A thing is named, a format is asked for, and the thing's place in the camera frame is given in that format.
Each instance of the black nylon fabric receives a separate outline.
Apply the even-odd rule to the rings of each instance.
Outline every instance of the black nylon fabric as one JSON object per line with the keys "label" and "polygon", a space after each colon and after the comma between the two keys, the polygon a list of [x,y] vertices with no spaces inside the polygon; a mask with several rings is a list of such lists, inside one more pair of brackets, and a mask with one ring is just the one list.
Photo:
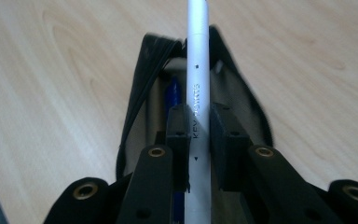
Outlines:
{"label": "black nylon fabric", "polygon": [[[154,82],[169,59],[185,57],[186,44],[182,47],[180,41],[155,35],[144,37],[135,67],[129,106],[117,154],[117,179],[124,176],[126,163],[129,159],[127,154],[131,154],[128,153],[129,150],[142,150],[142,148],[126,148],[126,146],[130,141],[137,141],[137,139],[129,138],[134,122],[139,119],[147,119],[139,112]],[[223,63],[224,69],[217,73],[211,72],[211,101],[230,106],[255,143],[273,147],[271,130],[261,105],[240,75],[218,30],[211,26],[211,68],[218,63]],[[137,161],[138,158],[131,158],[131,160]]]}

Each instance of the wooden table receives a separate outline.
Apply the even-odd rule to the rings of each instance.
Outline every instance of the wooden table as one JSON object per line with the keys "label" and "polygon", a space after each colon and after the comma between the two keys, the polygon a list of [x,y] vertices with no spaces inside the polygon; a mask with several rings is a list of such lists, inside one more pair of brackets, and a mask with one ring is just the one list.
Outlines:
{"label": "wooden table", "polygon": [[[358,1],[210,1],[210,23],[310,183],[358,181]],[[41,223],[73,181],[115,181],[147,32],[186,38],[186,1],[0,0],[0,202]]]}

